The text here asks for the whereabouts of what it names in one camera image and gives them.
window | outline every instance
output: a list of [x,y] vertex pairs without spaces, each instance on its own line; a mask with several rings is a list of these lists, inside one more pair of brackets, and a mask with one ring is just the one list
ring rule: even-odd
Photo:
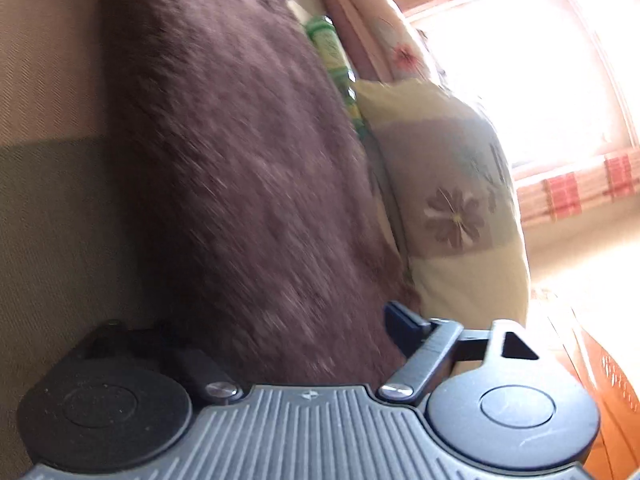
[[471,0],[414,26],[449,87],[478,98],[516,177],[630,145],[616,86],[569,0]]

fabric upholstery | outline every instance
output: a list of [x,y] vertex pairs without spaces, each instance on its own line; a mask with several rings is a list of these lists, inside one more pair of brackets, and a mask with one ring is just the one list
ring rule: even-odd
[[529,271],[509,165],[492,125],[431,82],[359,81],[385,157],[427,317],[524,323]]
[[0,0],[0,478],[21,396],[98,323],[145,325],[104,165],[98,0]]

cushion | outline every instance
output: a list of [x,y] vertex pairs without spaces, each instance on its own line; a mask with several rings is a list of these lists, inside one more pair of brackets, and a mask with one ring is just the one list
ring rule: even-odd
[[429,81],[359,81],[398,200],[423,315],[524,324],[529,271],[510,166],[492,124]]

dark brown fur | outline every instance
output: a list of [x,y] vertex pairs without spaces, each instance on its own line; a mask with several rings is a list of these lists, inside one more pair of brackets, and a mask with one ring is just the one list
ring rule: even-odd
[[104,0],[111,161],[156,301],[244,382],[380,384],[411,301],[284,0]]

floor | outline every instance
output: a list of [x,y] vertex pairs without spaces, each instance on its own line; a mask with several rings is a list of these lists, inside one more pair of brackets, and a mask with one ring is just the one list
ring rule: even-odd
[[640,200],[541,226],[525,238],[532,286],[570,304],[640,393]]

